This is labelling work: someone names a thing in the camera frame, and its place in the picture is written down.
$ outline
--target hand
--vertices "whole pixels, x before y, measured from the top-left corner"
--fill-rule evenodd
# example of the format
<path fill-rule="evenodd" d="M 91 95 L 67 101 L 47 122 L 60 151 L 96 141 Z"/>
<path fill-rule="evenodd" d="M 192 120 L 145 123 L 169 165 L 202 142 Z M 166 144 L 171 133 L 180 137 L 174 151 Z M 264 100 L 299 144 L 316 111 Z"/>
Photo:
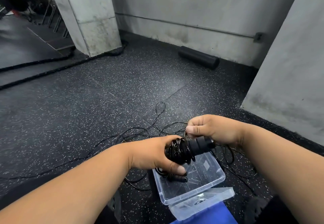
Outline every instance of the hand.
<path fill-rule="evenodd" d="M 164 154 L 165 146 L 170 145 L 171 141 L 176 138 L 180 138 L 180 136 L 155 137 L 120 145 L 124 146 L 124 150 L 129 153 L 130 168 L 144 170 L 161 168 L 170 173 L 184 175 L 186 173 L 185 168 L 168 160 Z"/>
<path fill-rule="evenodd" d="M 216 144 L 242 145 L 246 124 L 216 115 L 202 115 L 189 120 L 186 131 L 190 137 L 210 136 Z"/>

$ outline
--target fingernail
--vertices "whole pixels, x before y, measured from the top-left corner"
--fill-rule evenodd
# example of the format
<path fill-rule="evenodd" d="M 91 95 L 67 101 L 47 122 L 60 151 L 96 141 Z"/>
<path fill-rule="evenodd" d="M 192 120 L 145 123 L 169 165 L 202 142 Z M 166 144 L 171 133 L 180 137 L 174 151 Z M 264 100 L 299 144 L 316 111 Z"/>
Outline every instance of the fingernail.
<path fill-rule="evenodd" d="M 179 167 L 176 169 L 175 173 L 178 174 L 178 175 L 184 175 L 187 172 L 186 172 L 186 169 L 183 166 L 179 165 Z"/>
<path fill-rule="evenodd" d="M 187 127 L 186 127 L 186 132 L 187 132 L 188 134 L 193 134 L 193 126 L 187 126 Z"/>

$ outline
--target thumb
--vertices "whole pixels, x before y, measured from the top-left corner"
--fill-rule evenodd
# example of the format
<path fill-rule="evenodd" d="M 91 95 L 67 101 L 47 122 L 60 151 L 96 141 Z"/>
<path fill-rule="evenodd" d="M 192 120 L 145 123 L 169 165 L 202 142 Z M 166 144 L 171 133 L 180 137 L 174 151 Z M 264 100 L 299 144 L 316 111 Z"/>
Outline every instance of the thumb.
<path fill-rule="evenodd" d="M 172 162 L 167 158 L 165 158 L 165 160 L 162 162 L 161 168 L 163 170 L 168 171 L 169 173 L 173 173 L 177 175 L 185 175 L 187 173 L 186 169 L 183 166 L 175 162 Z"/>
<path fill-rule="evenodd" d="M 188 125 L 186 127 L 186 132 L 192 135 L 208 135 L 208 129 L 205 125 Z"/>

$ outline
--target blue fabric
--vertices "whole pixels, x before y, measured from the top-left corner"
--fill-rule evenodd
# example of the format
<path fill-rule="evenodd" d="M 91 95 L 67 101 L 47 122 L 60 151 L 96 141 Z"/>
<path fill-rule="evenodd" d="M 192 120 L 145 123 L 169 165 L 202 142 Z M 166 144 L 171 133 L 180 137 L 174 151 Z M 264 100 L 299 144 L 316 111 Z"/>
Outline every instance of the blue fabric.
<path fill-rule="evenodd" d="M 237 224 L 223 202 L 219 202 L 183 221 L 174 221 L 171 224 Z"/>

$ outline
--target speckled rubber flooring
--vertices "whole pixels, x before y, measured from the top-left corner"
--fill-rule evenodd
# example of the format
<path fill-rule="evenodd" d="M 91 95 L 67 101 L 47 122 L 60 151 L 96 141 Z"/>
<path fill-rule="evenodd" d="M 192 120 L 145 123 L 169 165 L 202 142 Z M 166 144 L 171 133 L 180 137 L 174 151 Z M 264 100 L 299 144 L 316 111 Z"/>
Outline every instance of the speckled rubber flooring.
<path fill-rule="evenodd" d="M 155 119 L 155 105 L 164 101 L 166 111 L 159 127 L 202 114 L 217 114 L 267 128 L 317 153 L 323 148 L 239 109 L 257 70 L 229 61 L 208 70 L 177 55 L 177 47 L 123 33 L 129 42 L 118 57 L 102 57 L 83 65 L 0 91 L 0 176 L 37 174 L 77 157 L 86 156 L 100 140 L 130 127 L 148 127 Z M 77 165 L 70 163 L 57 171 Z M 233 167 L 251 174 L 249 162 L 236 154 Z M 133 170 L 130 179 L 144 172 Z M 250 190 L 226 173 L 222 186 L 236 195 L 225 201 L 242 223 Z M 26 179 L 0 179 L 0 196 Z M 273 192 L 258 176 L 247 180 L 264 198 Z M 138 187 L 147 188 L 144 179 Z M 122 223 L 167 224 L 174 220 L 167 206 L 123 183 Z"/>

